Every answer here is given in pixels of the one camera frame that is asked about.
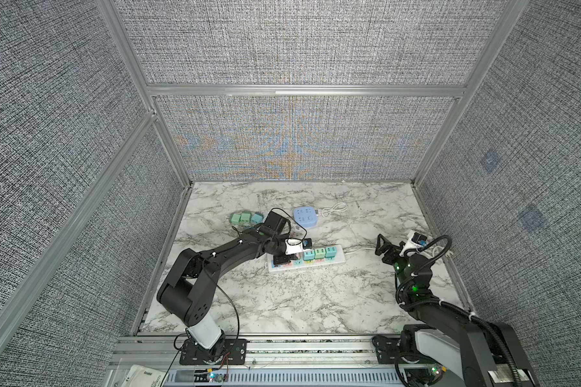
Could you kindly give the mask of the long white power strip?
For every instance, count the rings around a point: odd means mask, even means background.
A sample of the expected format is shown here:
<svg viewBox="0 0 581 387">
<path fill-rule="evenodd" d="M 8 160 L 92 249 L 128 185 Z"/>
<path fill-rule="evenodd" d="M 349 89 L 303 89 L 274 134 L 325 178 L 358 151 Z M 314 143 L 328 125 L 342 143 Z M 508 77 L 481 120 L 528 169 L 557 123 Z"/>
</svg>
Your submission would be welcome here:
<svg viewBox="0 0 581 387">
<path fill-rule="evenodd" d="M 345 264 L 346 257 L 344 250 L 341 245 L 332 245 L 337 248 L 337 255 L 333 259 L 324 259 L 319 261 L 305 262 L 303 261 L 303 253 L 295 255 L 291 264 L 288 265 L 272 265 L 273 256 L 271 254 L 266 254 L 266 267 L 270 273 L 280 273 L 282 271 L 289 270 L 300 270 L 300 269 L 314 269 L 316 267 L 335 265 L 335 264 Z"/>
</svg>

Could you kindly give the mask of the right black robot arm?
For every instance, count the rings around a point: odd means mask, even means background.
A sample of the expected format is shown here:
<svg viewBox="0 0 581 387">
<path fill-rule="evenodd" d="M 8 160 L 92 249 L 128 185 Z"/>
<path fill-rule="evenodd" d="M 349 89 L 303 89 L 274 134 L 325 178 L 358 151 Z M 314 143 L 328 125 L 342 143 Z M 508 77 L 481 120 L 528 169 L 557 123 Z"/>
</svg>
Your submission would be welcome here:
<svg viewBox="0 0 581 387">
<path fill-rule="evenodd" d="M 433 266 L 452 240 L 429 240 L 413 232 L 399 244 L 378 235 L 374 253 L 395 271 L 395 301 L 414 324 L 396 339 L 376 335 L 371 342 L 381 364 L 391 364 L 404 386 L 433 386 L 451 372 L 467 386 L 538 386 L 515 330 L 490 323 L 430 289 Z"/>
</svg>

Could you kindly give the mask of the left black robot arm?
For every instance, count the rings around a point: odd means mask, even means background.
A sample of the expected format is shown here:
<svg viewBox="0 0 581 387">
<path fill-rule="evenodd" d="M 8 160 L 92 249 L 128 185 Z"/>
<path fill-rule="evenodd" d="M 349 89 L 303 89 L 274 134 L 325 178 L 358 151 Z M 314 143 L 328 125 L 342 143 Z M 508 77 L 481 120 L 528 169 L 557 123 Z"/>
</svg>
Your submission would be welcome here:
<svg viewBox="0 0 581 387">
<path fill-rule="evenodd" d="M 210 315 L 219 279 L 265 254 L 284 254 L 290 231 L 290 220 L 270 211 L 263 223 L 248 227 L 219 247 L 200 252 L 191 248 L 181 251 L 161 283 L 158 303 L 183 322 L 198 349 L 214 360 L 219 358 L 225 333 Z"/>
</svg>

